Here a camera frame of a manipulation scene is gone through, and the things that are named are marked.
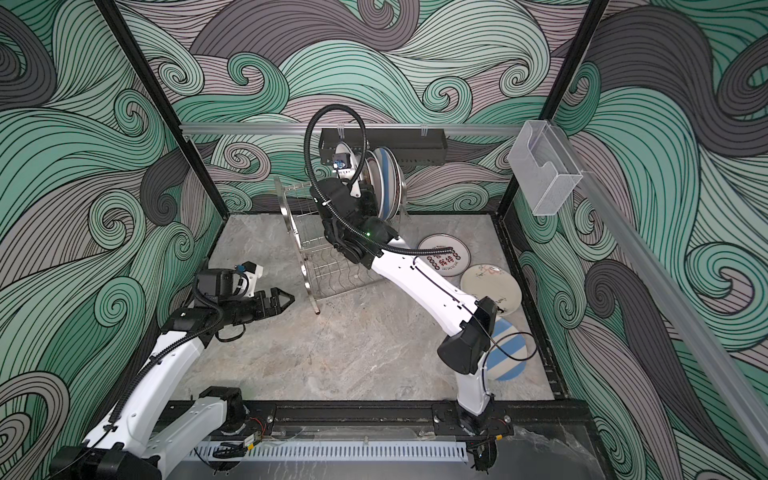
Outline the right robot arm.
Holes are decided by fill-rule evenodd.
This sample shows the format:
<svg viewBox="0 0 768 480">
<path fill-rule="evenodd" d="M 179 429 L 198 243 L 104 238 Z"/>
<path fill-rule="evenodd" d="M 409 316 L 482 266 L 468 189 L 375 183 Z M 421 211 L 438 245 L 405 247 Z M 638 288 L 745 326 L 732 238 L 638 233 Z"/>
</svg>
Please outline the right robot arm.
<svg viewBox="0 0 768 480">
<path fill-rule="evenodd" d="M 493 401 L 483 363 L 491 351 L 497 304 L 461 291 L 436 273 L 424 258 L 452 250 L 409 248 L 394 228 L 363 208 L 363 197 L 353 196 L 346 181 L 313 180 L 310 194 L 327 242 L 349 262 L 399 287 L 441 327 L 445 338 L 437 354 L 456 375 L 459 422 L 469 434 L 483 432 Z"/>
</svg>

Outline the white plate black outline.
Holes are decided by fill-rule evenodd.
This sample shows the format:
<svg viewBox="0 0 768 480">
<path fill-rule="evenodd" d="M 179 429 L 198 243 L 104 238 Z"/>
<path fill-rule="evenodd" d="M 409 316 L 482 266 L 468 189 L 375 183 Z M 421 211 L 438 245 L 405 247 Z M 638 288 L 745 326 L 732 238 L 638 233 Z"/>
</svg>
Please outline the white plate black outline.
<svg viewBox="0 0 768 480">
<path fill-rule="evenodd" d="M 337 177 L 349 189 L 357 184 L 361 161 L 354 150 L 345 142 L 340 142 L 332 155 L 332 167 Z"/>
</svg>

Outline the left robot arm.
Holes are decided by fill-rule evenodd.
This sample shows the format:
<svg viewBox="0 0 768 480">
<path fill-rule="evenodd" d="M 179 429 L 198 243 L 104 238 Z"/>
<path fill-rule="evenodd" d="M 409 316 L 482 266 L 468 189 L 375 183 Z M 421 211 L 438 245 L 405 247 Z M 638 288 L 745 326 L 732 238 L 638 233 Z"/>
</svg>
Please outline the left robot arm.
<svg viewBox="0 0 768 480">
<path fill-rule="evenodd" d="M 78 446 L 61 448 L 51 479 L 165 479 L 209 434 L 239 434 L 250 420 L 240 389 L 213 386 L 159 433 L 153 430 L 186 372 L 224 327 L 278 316 L 293 295 L 279 289 L 245 299 L 212 300 L 194 293 L 192 308 L 176 310 L 153 352 L 115 405 Z"/>
</svg>

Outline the orange sunburst plate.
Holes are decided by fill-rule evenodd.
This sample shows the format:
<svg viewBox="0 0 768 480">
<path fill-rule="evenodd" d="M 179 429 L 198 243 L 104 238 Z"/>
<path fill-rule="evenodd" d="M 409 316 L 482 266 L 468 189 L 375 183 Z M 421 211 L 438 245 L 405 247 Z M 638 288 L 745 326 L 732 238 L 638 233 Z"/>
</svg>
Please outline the orange sunburst plate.
<svg viewBox="0 0 768 480">
<path fill-rule="evenodd" d="M 377 160 L 372 151 L 366 152 L 365 160 L 368 168 L 369 183 L 371 184 L 374 195 L 376 197 L 377 215 L 379 218 L 383 218 L 384 192 L 380 162 Z"/>
</svg>

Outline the blue striped plate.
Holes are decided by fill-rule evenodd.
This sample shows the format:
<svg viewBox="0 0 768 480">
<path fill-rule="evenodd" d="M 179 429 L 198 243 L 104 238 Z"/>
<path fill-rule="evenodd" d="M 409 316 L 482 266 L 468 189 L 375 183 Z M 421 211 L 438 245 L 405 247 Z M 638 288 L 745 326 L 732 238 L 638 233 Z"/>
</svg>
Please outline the blue striped plate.
<svg viewBox="0 0 768 480">
<path fill-rule="evenodd" d="M 393 219 L 405 202 L 405 178 L 403 171 L 394 155 L 387 147 L 382 148 L 382 165 L 387 166 L 387 191 L 386 220 Z"/>
<path fill-rule="evenodd" d="M 494 340 L 501 349 L 493 347 L 486 357 L 486 378 L 502 382 L 514 380 L 523 373 L 526 366 L 525 362 L 521 362 L 521 359 L 528 356 L 525 337 L 513 324 L 498 317 Z"/>
</svg>

